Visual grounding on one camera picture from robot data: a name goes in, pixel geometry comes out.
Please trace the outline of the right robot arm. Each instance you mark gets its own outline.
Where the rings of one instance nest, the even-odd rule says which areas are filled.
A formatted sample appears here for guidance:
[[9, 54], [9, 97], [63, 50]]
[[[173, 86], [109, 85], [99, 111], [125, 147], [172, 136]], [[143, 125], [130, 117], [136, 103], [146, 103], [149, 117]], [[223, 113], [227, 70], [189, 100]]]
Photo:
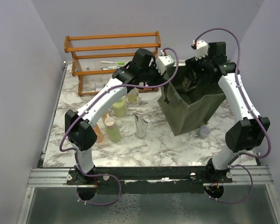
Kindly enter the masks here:
[[195, 56], [185, 61], [187, 80], [183, 83], [184, 88], [191, 91], [217, 84], [234, 115], [234, 125], [225, 134], [225, 148], [209, 159], [206, 165], [206, 179], [216, 182], [229, 171], [228, 166], [240, 155], [248, 155], [250, 150], [262, 143], [270, 120], [262, 117], [249, 99], [237, 68], [238, 63], [227, 61], [225, 42], [198, 40], [191, 47]]

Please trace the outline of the green canvas bag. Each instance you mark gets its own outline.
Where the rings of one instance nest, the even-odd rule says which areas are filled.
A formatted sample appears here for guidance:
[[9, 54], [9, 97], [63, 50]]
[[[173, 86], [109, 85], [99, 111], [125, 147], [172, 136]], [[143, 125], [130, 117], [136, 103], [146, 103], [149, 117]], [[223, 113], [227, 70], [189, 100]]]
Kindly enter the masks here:
[[158, 104], [164, 113], [174, 136], [178, 136], [208, 124], [208, 121], [226, 99], [217, 83], [203, 84], [185, 92], [182, 83], [187, 70], [178, 68], [174, 79], [161, 87]]

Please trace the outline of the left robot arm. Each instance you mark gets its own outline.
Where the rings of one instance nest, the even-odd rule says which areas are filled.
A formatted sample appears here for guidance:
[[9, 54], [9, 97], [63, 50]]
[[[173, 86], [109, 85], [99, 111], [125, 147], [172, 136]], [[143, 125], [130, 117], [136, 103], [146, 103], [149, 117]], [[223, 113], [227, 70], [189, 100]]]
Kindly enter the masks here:
[[146, 88], [160, 87], [162, 75], [174, 63], [170, 56], [155, 57], [146, 49], [138, 49], [130, 62], [115, 70], [106, 86], [91, 101], [76, 111], [66, 112], [64, 138], [73, 145], [79, 170], [77, 178], [81, 183], [89, 184], [94, 177], [91, 147], [97, 140], [93, 128], [98, 120], [116, 101], [132, 89], [140, 88], [140, 83], [146, 83]]

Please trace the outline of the clear square bottle black cap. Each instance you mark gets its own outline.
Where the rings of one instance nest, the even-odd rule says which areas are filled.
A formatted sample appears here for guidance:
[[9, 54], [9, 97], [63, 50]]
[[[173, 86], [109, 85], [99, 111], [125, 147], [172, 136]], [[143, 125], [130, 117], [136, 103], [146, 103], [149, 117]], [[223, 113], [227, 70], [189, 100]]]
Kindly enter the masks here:
[[197, 81], [191, 81], [188, 78], [184, 78], [183, 83], [182, 83], [182, 88], [185, 92], [191, 91], [192, 89], [196, 88], [196, 83]]

